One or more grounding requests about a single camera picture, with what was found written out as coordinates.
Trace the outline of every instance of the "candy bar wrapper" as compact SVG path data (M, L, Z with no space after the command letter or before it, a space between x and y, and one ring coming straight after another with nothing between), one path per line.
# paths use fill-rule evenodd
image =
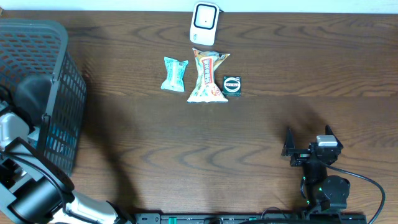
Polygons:
M198 79L195 89L192 91L188 103L226 103L224 97L214 80L214 71L223 63L229 54L218 52L202 52L192 48L198 70Z
M167 78L160 87L162 90L184 91L184 77L185 68L188 61L179 62L178 60L164 57L164 64L166 65Z

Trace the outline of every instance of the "black cable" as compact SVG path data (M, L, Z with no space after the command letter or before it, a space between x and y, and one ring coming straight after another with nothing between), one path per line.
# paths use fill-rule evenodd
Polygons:
M4 157L8 157L8 158L10 158L12 160L21 162L21 163L33 168L37 172L40 172L57 190L57 192L58 192L58 194L59 194L59 196L61 198L62 211L64 212L64 214L68 215L69 217L76 218L77 220L80 220L80 221L83 221L83 222L87 222L87 223L90 223L90 224L98 224L98 222L93 222L93 221L90 221L90 220L86 220L84 218L80 218L79 216L73 214L72 212L67 212L67 203L66 203L65 197L63 196L62 189L57 184L57 182L54 180L54 178L52 178L48 173L46 173L46 171L41 169L39 166L37 166L37 165L35 165L35 164L25 160L25 159L21 159L20 157L16 156L16 155L22 155L22 156L32 156L32 155L23 154L23 153L14 153L14 152L8 153L8 152L4 152L4 151L1 151L1 150L0 150L0 155L3 155Z
M304 193L304 184L305 184L305 177L301 178L301 183L300 183L300 193L303 198L307 199Z
M286 220L284 218L268 218L265 220L251 220L241 222L240 224L268 224L268 223L283 223L283 224L338 224L337 222L326 222L316 220Z
M318 157L318 155L317 155L316 153L315 153L315 156L317 157L317 159L319 160L319 162L320 162L323 166L325 166L325 167L327 167L327 168L329 168L329 169L338 171L338 172L342 172L342 173L344 173L344 174L349 174L349 175L352 175L352 176L354 176L354 177L357 177L357 178L366 180L366 181L368 181L368 182L374 184L376 187L378 187L378 188L380 189L380 192L381 192L381 203L380 203L380 206L379 206L377 212L374 214L373 218L368 222L368 224L372 224L372 223L377 219L377 217L380 215L381 210L382 210L383 207L384 207L384 202L386 201L386 193L384 192L383 187L381 187L381 185L380 185L379 183L377 183L376 181L374 181L374 180L372 180L372 179L370 179L370 178L368 178L368 177L365 177L365 176L362 176L362 175L359 175L359 174L355 174L355 173L350 172L350 171L347 171L347 170L343 170L343 169L339 169L339 168L336 168L336 167L332 167L331 165L328 165L328 164L322 162L322 161L319 159L319 157Z
M261 219L263 220L263 219L264 219L264 215L267 213L267 211L270 210L270 209L273 209L273 208L276 209L276 210L279 210L280 213L287 219L287 216L285 215L285 213L284 213L280 208L278 208L278 207L269 207L269 208L265 209L265 210L262 212L262 214L261 214Z

